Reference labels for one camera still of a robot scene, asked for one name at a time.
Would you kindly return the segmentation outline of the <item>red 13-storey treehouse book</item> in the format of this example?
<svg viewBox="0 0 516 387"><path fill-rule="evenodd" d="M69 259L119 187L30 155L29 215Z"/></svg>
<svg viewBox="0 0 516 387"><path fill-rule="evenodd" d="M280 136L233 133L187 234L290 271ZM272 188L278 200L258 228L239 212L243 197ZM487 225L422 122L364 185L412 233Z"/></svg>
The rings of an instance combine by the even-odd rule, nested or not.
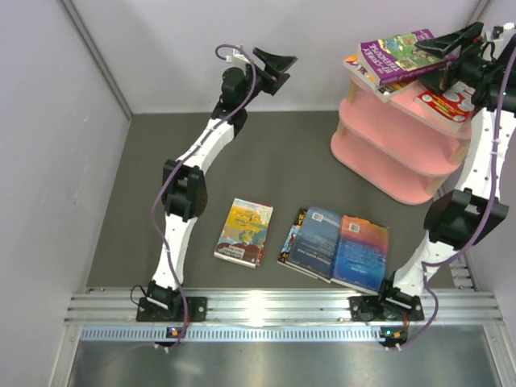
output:
<svg viewBox="0 0 516 387"><path fill-rule="evenodd" d="M472 103L475 89L462 81L456 82L443 94L433 94L430 90L420 93L414 102L423 108L425 113L437 119L446 129L459 133L470 124L478 112Z"/></svg>

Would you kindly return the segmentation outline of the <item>dark brown paperback book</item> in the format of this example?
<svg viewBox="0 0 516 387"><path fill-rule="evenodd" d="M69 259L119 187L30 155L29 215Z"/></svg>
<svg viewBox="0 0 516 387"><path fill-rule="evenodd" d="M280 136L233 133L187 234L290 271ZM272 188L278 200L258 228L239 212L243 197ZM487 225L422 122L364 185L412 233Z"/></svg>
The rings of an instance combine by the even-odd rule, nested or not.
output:
<svg viewBox="0 0 516 387"><path fill-rule="evenodd" d="M374 94L383 103L387 103L390 102L398 94L403 94L409 90L417 89L421 85L421 82L417 79L398 81L389 83L388 85L381 86L374 92Z"/></svg>

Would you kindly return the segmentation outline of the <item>purple 117-storey treehouse book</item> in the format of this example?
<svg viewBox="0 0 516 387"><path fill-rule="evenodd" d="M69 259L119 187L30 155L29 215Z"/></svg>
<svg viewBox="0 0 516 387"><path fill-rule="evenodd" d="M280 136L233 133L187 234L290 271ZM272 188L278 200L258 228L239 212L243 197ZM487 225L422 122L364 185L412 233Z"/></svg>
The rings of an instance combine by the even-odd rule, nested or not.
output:
<svg viewBox="0 0 516 387"><path fill-rule="evenodd" d="M394 35L360 43L356 55L375 86L388 85L421 77L456 58L451 53L441 59L415 46L419 41L433 38L429 29Z"/></svg>

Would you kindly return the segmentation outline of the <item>Roald Dahl Charlie book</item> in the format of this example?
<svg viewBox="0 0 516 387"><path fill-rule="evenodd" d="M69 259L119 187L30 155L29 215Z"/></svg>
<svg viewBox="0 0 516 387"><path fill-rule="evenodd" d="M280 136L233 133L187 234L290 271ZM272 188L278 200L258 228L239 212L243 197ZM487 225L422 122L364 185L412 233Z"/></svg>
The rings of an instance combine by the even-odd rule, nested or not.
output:
<svg viewBox="0 0 516 387"><path fill-rule="evenodd" d="M368 73L368 70L360 63L357 55L351 55L343 59L343 66L363 81L369 88L374 90L382 89L374 78Z"/></svg>

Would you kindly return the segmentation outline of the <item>yellow illustrated paperback book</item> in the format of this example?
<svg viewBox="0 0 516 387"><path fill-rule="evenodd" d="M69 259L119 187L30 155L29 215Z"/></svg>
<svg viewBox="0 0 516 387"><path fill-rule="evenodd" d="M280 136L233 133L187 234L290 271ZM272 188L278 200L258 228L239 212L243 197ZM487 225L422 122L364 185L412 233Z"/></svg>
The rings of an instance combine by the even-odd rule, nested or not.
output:
<svg viewBox="0 0 516 387"><path fill-rule="evenodd" d="M214 249L214 257L256 268L265 244L273 206L235 198Z"/></svg>

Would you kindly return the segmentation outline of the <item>black yellow book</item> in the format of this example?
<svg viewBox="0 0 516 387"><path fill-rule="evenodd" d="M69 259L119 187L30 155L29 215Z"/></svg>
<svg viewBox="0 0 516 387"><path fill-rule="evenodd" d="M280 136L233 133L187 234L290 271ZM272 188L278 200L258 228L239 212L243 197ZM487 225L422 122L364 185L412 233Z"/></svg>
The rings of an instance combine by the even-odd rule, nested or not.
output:
<svg viewBox="0 0 516 387"><path fill-rule="evenodd" d="M293 225L289 230L289 234L287 235L286 241L284 242L283 247L281 249L280 255L277 260L278 264L286 265L286 261L288 260L289 254L291 253L295 240L298 237L298 233L302 227L302 223L306 217L307 211L307 208L301 208L298 211L294 219Z"/></svg>

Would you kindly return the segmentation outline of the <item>red starred book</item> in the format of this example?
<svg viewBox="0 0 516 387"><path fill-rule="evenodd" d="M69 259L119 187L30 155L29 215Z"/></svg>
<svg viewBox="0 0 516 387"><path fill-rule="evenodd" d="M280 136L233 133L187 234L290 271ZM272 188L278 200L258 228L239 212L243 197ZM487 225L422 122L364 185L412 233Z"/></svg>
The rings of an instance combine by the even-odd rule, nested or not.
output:
<svg viewBox="0 0 516 387"><path fill-rule="evenodd" d="M256 266L259 267L262 263L263 257L264 257L264 247L265 245L262 245L259 250L259 254L256 260Z"/></svg>

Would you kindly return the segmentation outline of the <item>blue orange paperback book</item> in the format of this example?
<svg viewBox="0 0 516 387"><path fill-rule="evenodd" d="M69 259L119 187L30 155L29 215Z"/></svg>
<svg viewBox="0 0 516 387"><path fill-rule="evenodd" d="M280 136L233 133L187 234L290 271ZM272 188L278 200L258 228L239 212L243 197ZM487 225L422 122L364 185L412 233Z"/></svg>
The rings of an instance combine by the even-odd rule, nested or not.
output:
<svg viewBox="0 0 516 387"><path fill-rule="evenodd" d="M331 282L368 295L378 294L386 274L390 229L344 215L331 269Z"/></svg>

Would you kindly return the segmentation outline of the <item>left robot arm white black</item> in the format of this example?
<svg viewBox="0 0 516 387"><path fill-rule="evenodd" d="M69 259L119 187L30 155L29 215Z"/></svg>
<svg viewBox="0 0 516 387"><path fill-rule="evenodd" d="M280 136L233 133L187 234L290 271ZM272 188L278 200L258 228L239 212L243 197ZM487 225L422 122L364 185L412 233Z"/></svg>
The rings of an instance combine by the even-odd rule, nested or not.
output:
<svg viewBox="0 0 516 387"><path fill-rule="evenodd" d="M243 129L248 104L261 93L275 95L298 60L259 48L253 48L251 54L237 45L228 49L230 54L222 59L230 66L223 72L221 92L206 128L182 156L164 163L162 186L151 208L155 218L157 207L164 207L165 225L154 227L161 241L160 259L138 301L139 323L205 320L207 299L189 296L183 288L190 236L208 202L205 174Z"/></svg>

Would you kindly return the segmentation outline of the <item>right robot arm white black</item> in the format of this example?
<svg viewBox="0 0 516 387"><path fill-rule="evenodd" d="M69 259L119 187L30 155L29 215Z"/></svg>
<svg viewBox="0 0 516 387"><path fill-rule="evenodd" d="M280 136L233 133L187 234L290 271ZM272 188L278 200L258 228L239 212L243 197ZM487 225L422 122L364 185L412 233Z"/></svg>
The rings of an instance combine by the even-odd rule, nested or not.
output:
<svg viewBox="0 0 516 387"><path fill-rule="evenodd" d="M482 22L417 44L439 58L458 51L444 70L425 76L432 91L444 93L464 83L472 87L474 107L471 143L453 190L429 208L426 234L409 261L383 280L372 309L386 319L422 320L420 296L444 265L479 243L508 215L502 203L500 177L515 130L514 23L496 26L489 34Z"/></svg>

